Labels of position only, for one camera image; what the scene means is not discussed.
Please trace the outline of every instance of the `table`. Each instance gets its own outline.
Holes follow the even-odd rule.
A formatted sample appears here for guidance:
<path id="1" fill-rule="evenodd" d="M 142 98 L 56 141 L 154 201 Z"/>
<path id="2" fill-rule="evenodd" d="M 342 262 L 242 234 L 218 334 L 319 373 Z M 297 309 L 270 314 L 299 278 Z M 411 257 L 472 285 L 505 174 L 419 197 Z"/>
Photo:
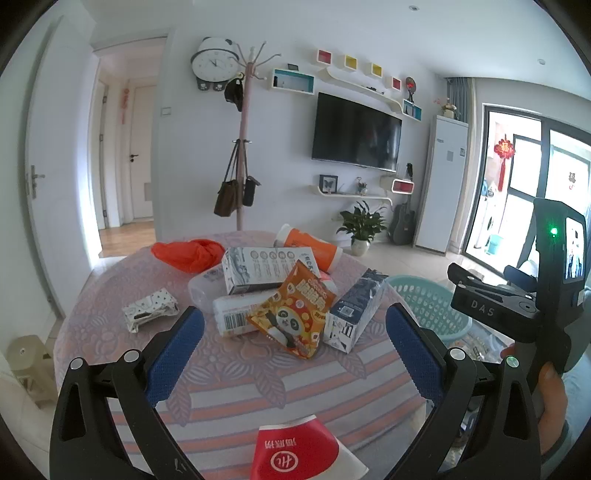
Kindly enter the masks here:
<path id="1" fill-rule="evenodd" d="M 269 232 L 209 236 L 225 247 L 272 246 Z M 344 293 L 366 267 L 344 254 L 332 275 Z M 175 317 L 153 320 L 139 333 L 127 331 L 121 308 L 161 288 L 191 305 L 183 273 L 143 248 L 87 286 L 64 321 L 54 350 L 61 385 L 69 362 L 113 362 L 130 348 L 142 349 Z M 424 399 L 390 342 L 384 325 L 389 305 L 402 298 L 393 290 L 346 355 L 322 344 L 304 361 L 258 332 L 221 338 L 212 315 L 177 385 L 157 410 L 187 457 L 207 480 L 246 479 L 258 427 L 315 414 L 370 468 L 365 478 L 382 479 L 410 445 L 424 421 Z M 147 469 L 121 407 L 111 402 L 118 432 L 134 465 Z"/>

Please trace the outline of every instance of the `door handle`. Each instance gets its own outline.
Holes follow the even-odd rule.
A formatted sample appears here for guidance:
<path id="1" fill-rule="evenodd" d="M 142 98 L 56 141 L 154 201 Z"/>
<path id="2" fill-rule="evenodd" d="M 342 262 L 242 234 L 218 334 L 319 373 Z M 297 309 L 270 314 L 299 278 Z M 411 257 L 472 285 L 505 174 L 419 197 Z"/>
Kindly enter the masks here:
<path id="1" fill-rule="evenodd" d="M 33 200 L 37 198 L 37 179 L 44 179 L 45 175 L 35 173 L 35 165 L 31 165 L 31 197 Z"/>

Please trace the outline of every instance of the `flower pot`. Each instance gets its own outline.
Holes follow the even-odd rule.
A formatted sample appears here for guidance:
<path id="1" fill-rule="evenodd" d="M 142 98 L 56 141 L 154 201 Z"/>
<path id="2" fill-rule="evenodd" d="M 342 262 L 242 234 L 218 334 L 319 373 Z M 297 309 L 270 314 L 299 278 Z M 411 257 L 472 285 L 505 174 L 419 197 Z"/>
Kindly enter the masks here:
<path id="1" fill-rule="evenodd" d="M 356 257 L 364 256 L 369 249 L 369 242 L 367 240 L 351 239 L 351 253 Z"/>

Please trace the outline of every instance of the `clear plastic container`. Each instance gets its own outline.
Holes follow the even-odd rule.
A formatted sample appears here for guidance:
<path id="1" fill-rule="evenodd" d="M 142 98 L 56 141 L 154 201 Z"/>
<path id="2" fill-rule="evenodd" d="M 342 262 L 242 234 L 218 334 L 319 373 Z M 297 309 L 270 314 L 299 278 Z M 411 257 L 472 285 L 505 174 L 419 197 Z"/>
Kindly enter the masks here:
<path id="1" fill-rule="evenodd" d="M 213 313 L 212 302 L 228 295 L 221 264 L 193 277 L 188 287 L 193 303 L 204 313 Z"/>

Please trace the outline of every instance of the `picture frame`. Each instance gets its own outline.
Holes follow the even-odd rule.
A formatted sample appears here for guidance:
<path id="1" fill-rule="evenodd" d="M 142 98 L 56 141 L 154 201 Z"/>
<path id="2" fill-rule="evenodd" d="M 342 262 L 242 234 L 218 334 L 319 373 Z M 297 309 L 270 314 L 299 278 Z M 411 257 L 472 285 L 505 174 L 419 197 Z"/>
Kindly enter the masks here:
<path id="1" fill-rule="evenodd" d="M 322 193 L 337 193 L 339 178 L 337 175 L 321 175 L 318 188 Z"/>

